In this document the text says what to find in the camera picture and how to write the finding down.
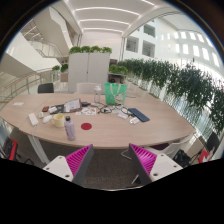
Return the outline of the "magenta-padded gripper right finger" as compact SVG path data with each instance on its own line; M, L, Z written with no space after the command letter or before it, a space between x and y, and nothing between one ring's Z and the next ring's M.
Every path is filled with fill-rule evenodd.
M130 157L137 172L134 182L147 185L182 169L166 154L154 154L140 146L129 144Z

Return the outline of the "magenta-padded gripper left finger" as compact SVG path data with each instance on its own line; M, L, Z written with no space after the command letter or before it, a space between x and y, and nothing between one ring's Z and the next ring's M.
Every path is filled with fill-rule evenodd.
M68 156L57 156L44 170L81 186L93 155L93 145L90 144Z

